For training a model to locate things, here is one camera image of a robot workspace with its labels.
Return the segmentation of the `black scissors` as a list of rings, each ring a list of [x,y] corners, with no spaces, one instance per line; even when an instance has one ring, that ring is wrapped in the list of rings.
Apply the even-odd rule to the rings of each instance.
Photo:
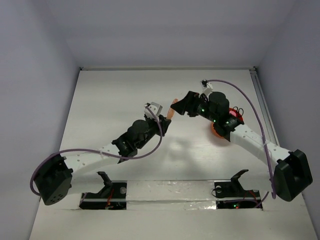
[[[236,116],[242,117],[244,115],[244,109],[242,107],[233,107],[232,111],[236,113]]]

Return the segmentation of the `orange translucent pen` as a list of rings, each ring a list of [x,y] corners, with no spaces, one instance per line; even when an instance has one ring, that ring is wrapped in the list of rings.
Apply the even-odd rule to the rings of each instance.
[[[175,98],[175,99],[172,101],[171,104],[173,105],[173,104],[177,103],[178,101],[179,101],[179,100],[178,100],[177,98]],[[167,112],[166,118],[167,118],[168,120],[171,120],[171,119],[173,118],[174,114],[175,114],[175,110],[173,110],[173,109],[170,107],[169,110],[168,110],[168,112]]]

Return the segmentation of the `pink round eraser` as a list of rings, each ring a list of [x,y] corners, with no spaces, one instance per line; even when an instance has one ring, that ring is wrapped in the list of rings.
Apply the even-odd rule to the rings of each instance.
[[[229,113],[230,113],[231,115],[233,115],[234,117],[236,117],[236,118],[240,118],[240,117],[241,117],[241,115],[240,115],[238,112],[230,111]]]

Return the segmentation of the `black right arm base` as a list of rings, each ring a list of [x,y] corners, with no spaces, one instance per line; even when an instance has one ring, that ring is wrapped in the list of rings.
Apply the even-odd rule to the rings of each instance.
[[[239,182],[239,178],[248,171],[248,169],[243,169],[233,175],[230,180],[215,182],[211,194],[218,199],[245,199],[246,197],[253,197],[254,200],[260,199],[261,196],[258,191],[244,190]]]

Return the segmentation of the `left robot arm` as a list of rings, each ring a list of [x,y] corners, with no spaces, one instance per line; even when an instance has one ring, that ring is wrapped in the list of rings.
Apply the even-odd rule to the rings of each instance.
[[[45,205],[56,204],[75,192],[74,185],[79,177],[105,166],[153,154],[160,147],[159,144],[143,155],[139,155],[138,151],[155,136],[163,139],[171,122],[163,115],[145,117],[134,121],[125,133],[98,150],[72,148],[55,152],[32,173],[30,190],[41,197]]]

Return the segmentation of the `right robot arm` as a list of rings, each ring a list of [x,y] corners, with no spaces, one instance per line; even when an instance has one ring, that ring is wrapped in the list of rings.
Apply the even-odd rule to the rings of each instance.
[[[222,92],[213,91],[208,96],[189,91],[170,106],[180,115],[201,116],[212,122],[215,132],[264,162],[271,174],[272,191],[282,200],[291,202],[312,182],[307,155],[297,149],[290,151],[257,134],[243,120],[230,113],[230,102]]]

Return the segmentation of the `orange round divided container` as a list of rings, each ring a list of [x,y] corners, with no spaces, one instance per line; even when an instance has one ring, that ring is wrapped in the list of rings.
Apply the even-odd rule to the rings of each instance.
[[[237,118],[229,112],[211,124],[211,132],[216,137],[226,139],[227,141],[230,141],[230,134],[235,131],[236,127],[244,124],[243,116]]]

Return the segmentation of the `aluminium table edge rail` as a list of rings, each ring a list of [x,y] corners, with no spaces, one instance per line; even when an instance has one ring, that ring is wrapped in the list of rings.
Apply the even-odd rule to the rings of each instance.
[[[254,176],[263,180],[270,180],[270,172],[275,171],[278,160],[284,160],[289,156],[289,150],[279,146],[279,141],[272,122],[272,118],[262,91],[256,69],[248,70],[251,78],[259,109],[257,113],[261,116],[261,123],[265,133],[266,143],[263,143],[261,131],[249,130],[242,136],[245,149],[264,164],[263,170],[254,171]]]

